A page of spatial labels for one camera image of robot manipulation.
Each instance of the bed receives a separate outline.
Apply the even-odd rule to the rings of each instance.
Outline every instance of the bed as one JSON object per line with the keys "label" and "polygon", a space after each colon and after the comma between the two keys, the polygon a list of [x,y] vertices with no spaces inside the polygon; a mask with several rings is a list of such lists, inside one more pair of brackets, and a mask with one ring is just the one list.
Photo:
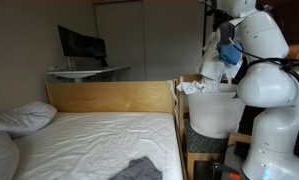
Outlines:
{"label": "bed", "polygon": [[130,173],[144,160],[153,167],[146,161],[138,171],[142,167],[160,172],[164,180],[185,179],[173,85],[174,81],[46,84],[49,103],[57,112],[41,129],[13,139],[19,163],[12,179],[119,179],[120,173]]}

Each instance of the white desk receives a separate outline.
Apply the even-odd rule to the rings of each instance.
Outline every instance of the white desk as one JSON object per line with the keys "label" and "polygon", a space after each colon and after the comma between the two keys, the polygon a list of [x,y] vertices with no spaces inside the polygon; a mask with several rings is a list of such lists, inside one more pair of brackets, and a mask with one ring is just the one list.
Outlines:
{"label": "white desk", "polygon": [[108,67],[102,67],[99,70],[87,70],[87,71],[50,71],[48,74],[55,75],[58,77],[64,77],[64,78],[71,78],[75,79],[75,82],[83,82],[82,78],[93,76],[99,73],[105,73],[105,72],[113,72],[113,80],[116,79],[115,77],[115,71],[121,70],[121,69],[129,69],[129,66],[108,66]]}

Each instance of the white pillow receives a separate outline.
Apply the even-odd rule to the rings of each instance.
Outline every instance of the white pillow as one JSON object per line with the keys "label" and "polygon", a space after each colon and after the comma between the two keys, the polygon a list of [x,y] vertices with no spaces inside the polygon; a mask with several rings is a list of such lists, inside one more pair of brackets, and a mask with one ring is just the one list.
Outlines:
{"label": "white pillow", "polygon": [[10,180],[19,163],[19,150],[6,132],[0,131],[0,179]]}
{"label": "white pillow", "polygon": [[6,131],[12,138],[31,134],[47,125],[57,109],[50,104],[32,102],[13,109],[7,113],[0,113],[0,131]]}

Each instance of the gray cloth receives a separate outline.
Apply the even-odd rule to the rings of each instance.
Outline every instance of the gray cloth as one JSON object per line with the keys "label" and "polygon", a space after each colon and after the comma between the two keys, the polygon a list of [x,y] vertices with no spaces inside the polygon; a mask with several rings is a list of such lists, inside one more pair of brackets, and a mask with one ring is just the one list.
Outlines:
{"label": "gray cloth", "polygon": [[131,160],[129,167],[109,180],[162,180],[162,173],[148,157]]}

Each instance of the monitor screen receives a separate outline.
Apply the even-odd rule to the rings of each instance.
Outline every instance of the monitor screen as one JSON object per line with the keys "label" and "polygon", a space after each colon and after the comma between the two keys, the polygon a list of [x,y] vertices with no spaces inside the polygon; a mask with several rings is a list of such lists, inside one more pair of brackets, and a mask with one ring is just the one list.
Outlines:
{"label": "monitor screen", "polygon": [[84,36],[58,25],[64,56],[105,58],[106,47],[103,39]]}

